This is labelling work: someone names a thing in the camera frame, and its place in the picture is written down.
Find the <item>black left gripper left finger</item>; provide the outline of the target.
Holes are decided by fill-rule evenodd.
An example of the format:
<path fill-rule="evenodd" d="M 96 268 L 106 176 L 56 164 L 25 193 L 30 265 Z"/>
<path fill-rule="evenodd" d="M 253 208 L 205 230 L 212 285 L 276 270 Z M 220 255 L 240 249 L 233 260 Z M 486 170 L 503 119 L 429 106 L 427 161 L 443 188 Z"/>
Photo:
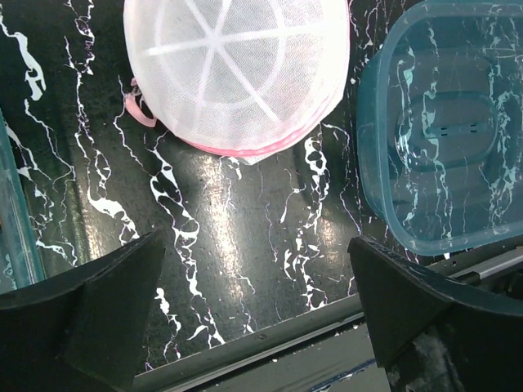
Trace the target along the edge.
<path fill-rule="evenodd" d="M 165 246 L 145 234 L 1 296 L 3 391 L 129 391 Z"/>

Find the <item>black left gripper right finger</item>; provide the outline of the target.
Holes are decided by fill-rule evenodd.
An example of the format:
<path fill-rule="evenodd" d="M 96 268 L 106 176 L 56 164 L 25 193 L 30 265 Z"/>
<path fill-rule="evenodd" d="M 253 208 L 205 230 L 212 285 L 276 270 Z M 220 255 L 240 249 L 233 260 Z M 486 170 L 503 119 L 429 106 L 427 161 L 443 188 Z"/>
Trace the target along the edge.
<path fill-rule="evenodd" d="M 348 247 L 377 365 L 394 391 L 522 388 L 522 250 L 442 271 L 366 237 Z"/>

